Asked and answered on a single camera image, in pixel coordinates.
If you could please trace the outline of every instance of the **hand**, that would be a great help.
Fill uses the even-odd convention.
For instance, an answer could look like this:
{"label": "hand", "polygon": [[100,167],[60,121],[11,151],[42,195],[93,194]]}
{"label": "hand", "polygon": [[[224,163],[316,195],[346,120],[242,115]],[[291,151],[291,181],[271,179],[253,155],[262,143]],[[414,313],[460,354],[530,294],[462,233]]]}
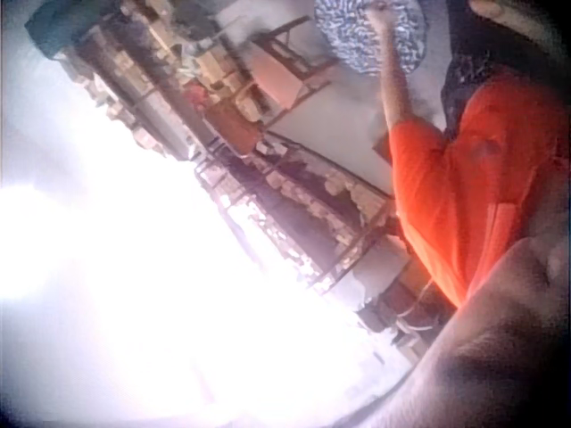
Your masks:
{"label": "hand", "polygon": [[365,13],[367,14],[368,21],[377,34],[384,35],[394,28],[394,14],[393,11],[383,3],[370,6]]}

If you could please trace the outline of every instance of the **green object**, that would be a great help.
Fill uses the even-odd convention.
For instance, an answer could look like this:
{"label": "green object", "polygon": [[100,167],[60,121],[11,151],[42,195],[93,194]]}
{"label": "green object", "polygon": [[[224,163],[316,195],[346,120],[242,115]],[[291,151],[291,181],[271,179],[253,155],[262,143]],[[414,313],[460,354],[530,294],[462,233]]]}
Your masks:
{"label": "green object", "polygon": [[34,12],[25,27],[37,48],[52,60],[103,16],[119,10],[119,0],[50,0]]}

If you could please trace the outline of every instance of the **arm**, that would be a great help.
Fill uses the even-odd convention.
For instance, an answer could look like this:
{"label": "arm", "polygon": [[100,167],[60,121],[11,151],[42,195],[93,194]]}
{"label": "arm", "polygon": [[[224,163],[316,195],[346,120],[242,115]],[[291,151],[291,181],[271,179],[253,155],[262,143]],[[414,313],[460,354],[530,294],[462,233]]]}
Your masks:
{"label": "arm", "polygon": [[369,9],[367,15],[380,40],[380,97],[385,111],[386,124],[390,131],[398,122],[413,116],[409,91],[394,45],[391,11],[386,8],[384,10]]}

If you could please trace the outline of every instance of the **blue patterned cloth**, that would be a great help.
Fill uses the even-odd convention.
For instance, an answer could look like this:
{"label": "blue patterned cloth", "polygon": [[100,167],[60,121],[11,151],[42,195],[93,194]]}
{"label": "blue patterned cloth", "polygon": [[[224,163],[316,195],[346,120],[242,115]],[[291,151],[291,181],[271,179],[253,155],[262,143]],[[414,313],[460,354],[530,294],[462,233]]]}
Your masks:
{"label": "blue patterned cloth", "polygon": [[[333,53],[354,70],[375,76],[380,71],[378,36],[365,11],[376,0],[316,0],[315,21]],[[426,54],[425,15],[417,0],[387,0],[396,17],[395,41],[405,73],[411,73]]]}

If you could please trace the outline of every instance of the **orange shirt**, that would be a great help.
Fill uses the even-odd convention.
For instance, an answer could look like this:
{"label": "orange shirt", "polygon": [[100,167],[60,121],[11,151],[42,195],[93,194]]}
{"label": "orange shirt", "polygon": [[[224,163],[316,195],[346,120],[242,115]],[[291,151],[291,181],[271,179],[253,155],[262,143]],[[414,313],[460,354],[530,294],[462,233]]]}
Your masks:
{"label": "orange shirt", "polygon": [[558,145],[569,145],[567,110],[547,89],[502,75],[476,91],[458,138],[446,143],[422,119],[400,122],[389,135],[404,233],[460,306],[515,242],[532,185]]}

